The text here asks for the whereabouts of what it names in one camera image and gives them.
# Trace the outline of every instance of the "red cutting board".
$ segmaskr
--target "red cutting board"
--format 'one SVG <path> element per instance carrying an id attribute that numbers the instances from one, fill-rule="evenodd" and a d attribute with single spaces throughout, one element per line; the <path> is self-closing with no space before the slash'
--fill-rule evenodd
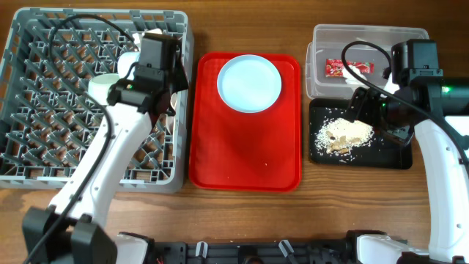
<path id="1" fill-rule="evenodd" d="M 256 54 L 273 63 L 281 92 L 268 109 L 235 111 L 218 94 L 221 68 L 244 54 L 212 52 L 199 61 L 189 178 L 200 188 L 286 192 L 301 180 L 300 65 L 291 56 Z"/>

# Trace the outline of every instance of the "light blue plate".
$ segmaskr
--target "light blue plate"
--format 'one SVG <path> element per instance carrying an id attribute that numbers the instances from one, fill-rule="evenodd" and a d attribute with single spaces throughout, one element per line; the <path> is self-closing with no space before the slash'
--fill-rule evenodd
<path id="1" fill-rule="evenodd" d="M 218 94 L 229 107 L 257 113 L 271 107 L 281 91 L 280 73 L 272 62 L 256 55 L 237 56 L 218 74 Z"/>

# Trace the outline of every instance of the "gray dish rack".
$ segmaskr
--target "gray dish rack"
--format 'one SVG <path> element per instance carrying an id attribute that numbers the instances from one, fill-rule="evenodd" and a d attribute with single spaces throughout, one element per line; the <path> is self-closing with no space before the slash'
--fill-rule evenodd
<path id="1" fill-rule="evenodd" d="M 193 33 L 185 13 L 163 10 L 23 8 L 15 13 L 0 64 L 0 187 L 61 188 L 75 171 L 103 114 L 72 93 L 47 60 L 48 34 L 61 19 L 94 14 L 130 35 L 159 28 L 182 41 L 191 82 Z M 129 40 L 101 21 L 81 18 L 62 27 L 53 41 L 54 63 L 79 89 L 93 76 L 117 71 Z M 177 94 L 174 136 L 165 117 L 142 142 L 118 191 L 174 193 L 182 187 L 188 92 Z"/>

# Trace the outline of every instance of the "red snack package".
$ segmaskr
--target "red snack package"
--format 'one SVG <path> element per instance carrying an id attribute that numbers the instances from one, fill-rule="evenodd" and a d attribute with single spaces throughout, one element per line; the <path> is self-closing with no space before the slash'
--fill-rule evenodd
<path id="1" fill-rule="evenodd" d="M 371 62 L 348 62 L 348 65 L 357 67 L 360 73 L 373 73 L 374 64 Z M 326 59 L 325 60 L 325 76 L 326 77 L 342 77 L 344 65 L 341 59 Z"/>

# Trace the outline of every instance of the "wooden table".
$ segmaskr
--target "wooden table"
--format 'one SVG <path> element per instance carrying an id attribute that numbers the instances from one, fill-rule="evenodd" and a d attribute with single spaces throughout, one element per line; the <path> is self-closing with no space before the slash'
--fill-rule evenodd
<path id="1" fill-rule="evenodd" d="M 36 1 L 0 3 L 0 45 L 14 12 Z M 80 1 L 43 0 L 42 7 L 182 10 L 196 39 L 194 64 L 209 51 L 293 55 L 302 65 L 303 179 L 289 194 L 207 191 L 186 180 L 173 195 L 118 193 L 107 231 L 148 235 L 157 241 L 238 242 L 341 238 L 347 230 L 383 230 L 425 247 L 430 214 L 424 164 L 414 144 L 405 171 L 316 165 L 308 160 L 308 104 L 304 84 L 306 47 L 318 23 L 424 28 L 437 41 L 446 76 L 469 76 L 469 2 L 439 1 Z M 0 263 L 26 256 L 24 213 L 44 208 L 56 191 L 0 190 Z"/>

